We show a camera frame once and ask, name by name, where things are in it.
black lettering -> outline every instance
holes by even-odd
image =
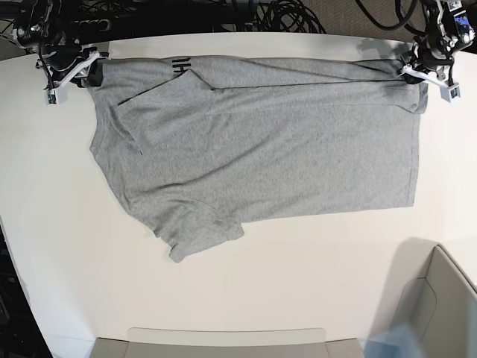
[[[190,60],[191,60],[190,57],[177,58],[176,60],[172,60],[172,63],[176,63],[176,65],[172,65],[172,68],[178,69],[178,70],[174,70],[174,73],[184,73],[186,71],[186,67],[191,66],[191,64],[188,63]]]

robotic arm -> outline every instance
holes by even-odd
[[[452,78],[454,54],[472,45],[476,33],[460,1],[426,0],[423,5],[425,36],[414,38],[412,50],[403,56],[401,74],[410,84],[438,85],[442,98],[453,102],[461,96]]]
[[[426,17],[424,32],[408,23],[419,1]],[[460,87],[452,77],[454,55],[470,46],[476,33],[460,1],[412,0],[408,13],[403,16],[400,0],[396,0],[399,23],[393,26],[381,25],[367,12],[361,0],[356,3],[379,28],[390,31],[405,26],[416,35],[412,50],[402,56],[404,66],[398,75],[404,76],[410,84],[422,81],[437,84],[442,97],[449,102],[461,96]],[[24,0],[21,4],[0,2],[0,5],[0,15],[6,11],[16,18],[15,43],[22,48],[32,48],[38,54],[37,68],[44,71],[48,83],[45,89],[47,103],[61,101],[62,88],[67,82],[79,87],[101,85],[98,60],[107,57],[108,53],[81,46],[81,30],[73,26],[71,20],[82,0]]]

white tabletop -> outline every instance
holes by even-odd
[[[360,60],[397,47],[317,34],[199,34],[119,41],[110,52]],[[35,56],[1,62],[0,216],[50,349],[87,357],[95,337],[128,339],[132,327],[317,327],[327,340],[385,330],[437,242],[477,247],[475,60],[458,55],[458,103],[430,88],[413,207],[244,224],[243,238],[180,264],[123,211],[89,153],[96,123],[88,92],[71,85],[66,103],[46,107]],[[477,280],[477,261],[465,256]]]

t-shirt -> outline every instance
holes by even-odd
[[[91,151],[123,208],[185,256],[242,222],[414,202],[425,84],[402,63],[109,60]]]

